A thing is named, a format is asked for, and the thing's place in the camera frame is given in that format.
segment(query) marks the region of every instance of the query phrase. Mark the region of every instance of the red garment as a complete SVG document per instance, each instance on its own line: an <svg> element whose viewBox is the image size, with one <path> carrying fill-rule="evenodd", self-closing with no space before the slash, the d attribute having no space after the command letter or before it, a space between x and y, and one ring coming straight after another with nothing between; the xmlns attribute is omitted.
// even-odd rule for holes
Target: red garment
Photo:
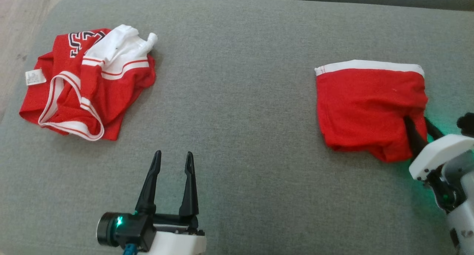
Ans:
<svg viewBox="0 0 474 255"><path fill-rule="evenodd" d="M368 150L384 162L409 159L406 115L426 139L428 98L420 66L352 60L315 70L318 120L332 149Z"/></svg>
<svg viewBox="0 0 474 255"><path fill-rule="evenodd" d="M96 29L57 36L53 50L40 56L34 67L42 70L46 83L28 87L21 117L62 135L117 140L126 109L153 85L155 72L151 56L120 62L118 73L105 71L112 64L110 58L84 56L109 32Z"/></svg>

